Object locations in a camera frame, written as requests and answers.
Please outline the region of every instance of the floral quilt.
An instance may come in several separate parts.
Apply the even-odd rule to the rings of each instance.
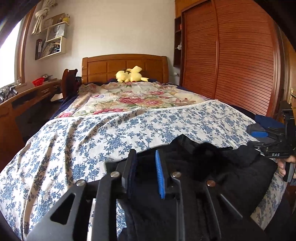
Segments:
[[[169,108],[198,104],[208,98],[159,82],[111,82],[82,85],[76,100],[56,118],[131,111],[138,107]]]
[[[99,180],[105,161],[120,161],[130,149],[145,151],[184,134],[196,142],[238,148],[256,139],[246,133],[254,121],[218,100],[172,108],[57,118],[28,140],[0,173],[0,210],[24,240],[32,228],[79,179]],[[270,222],[285,183],[275,173],[251,218],[262,228]],[[92,231],[93,210],[89,221]],[[126,227],[117,204],[117,233]]]

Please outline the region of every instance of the wooden desk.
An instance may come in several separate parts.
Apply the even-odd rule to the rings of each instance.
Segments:
[[[60,82],[61,80],[44,83],[0,104],[0,171],[25,146],[15,118],[36,103],[53,95],[59,89]]]

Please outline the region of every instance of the wardrobe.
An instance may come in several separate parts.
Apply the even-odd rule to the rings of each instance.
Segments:
[[[201,0],[182,10],[180,85],[274,117],[283,90],[280,30],[253,0]]]

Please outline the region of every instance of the wooden window trim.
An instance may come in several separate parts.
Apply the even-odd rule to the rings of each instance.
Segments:
[[[25,50],[28,31],[32,17],[34,15],[35,7],[33,7],[30,12],[24,17],[24,24],[22,25],[22,32],[20,35],[20,42],[18,45],[17,53],[17,76],[20,80],[20,83],[25,84]]]

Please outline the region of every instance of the blue floral bed sheet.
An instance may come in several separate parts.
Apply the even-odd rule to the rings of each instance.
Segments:
[[[245,131],[253,123],[218,100],[51,120],[0,173],[1,212],[15,233],[25,240],[75,181],[101,179],[106,174],[105,161],[120,161],[131,148],[141,152],[168,144],[180,134],[196,142],[238,148],[255,140]],[[275,173],[266,195],[251,215],[262,229],[273,217],[285,188],[282,178]],[[124,212],[117,204],[117,233],[125,226]]]

